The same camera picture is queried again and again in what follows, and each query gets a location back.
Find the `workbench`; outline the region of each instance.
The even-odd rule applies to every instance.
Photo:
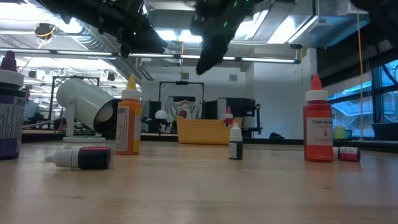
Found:
[[[398,220],[396,154],[363,151],[361,163],[327,164],[305,162],[302,146],[245,144],[244,160],[231,161],[226,146],[141,144],[141,155],[113,156],[109,170],[44,162],[57,149],[87,144],[23,144],[19,159],[0,161],[0,223]]]

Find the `bottle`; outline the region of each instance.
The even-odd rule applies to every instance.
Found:
[[[54,155],[45,157],[46,162],[52,162],[57,167],[81,169],[108,169],[111,163],[109,147],[82,147],[60,149]]]
[[[15,53],[7,51],[0,67],[0,160],[17,159],[22,139],[26,92],[17,73]]]
[[[333,127],[328,92],[322,90],[318,75],[312,77],[311,90],[305,93],[304,159],[333,162]]]
[[[130,76],[127,89],[122,91],[116,125],[117,155],[138,155],[141,137],[141,93],[136,89],[134,75]]]
[[[333,147],[333,155],[341,161],[361,161],[361,151],[357,147]]]
[[[243,159],[242,131],[238,123],[234,123],[229,134],[229,159]]]
[[[227,127],[232,126],[234,122],[234,115],[231,113],[231,108],[227,107],[226,114],[224,116],[224,123]]]

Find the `orange bottle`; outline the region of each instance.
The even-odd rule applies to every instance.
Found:
[[[122,91],[123,101],[118,106],[115,146],[117,155],[139,154],[142,114],[140,96],[141,93],[136,89],[134,75],[131,75],[127,89]]]
[[[333,162],[333,127],[328,92],[322,90],[318,75],[312,77],[304,106],[304,159]]]

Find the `purple bottle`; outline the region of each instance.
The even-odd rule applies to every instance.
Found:
[[[0,67],[0,160],[17,159],[24,124],[24,76],[17,73],[15,53],[7,51]]]

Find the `yellow bin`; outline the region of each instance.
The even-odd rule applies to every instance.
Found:
[[[242,118],[235,118],[234,123],[242,126]],[[182,144],[213,144],[229,143],[231,127],[224,127],[223,120],[185,119],[177,117],[178,141]]]

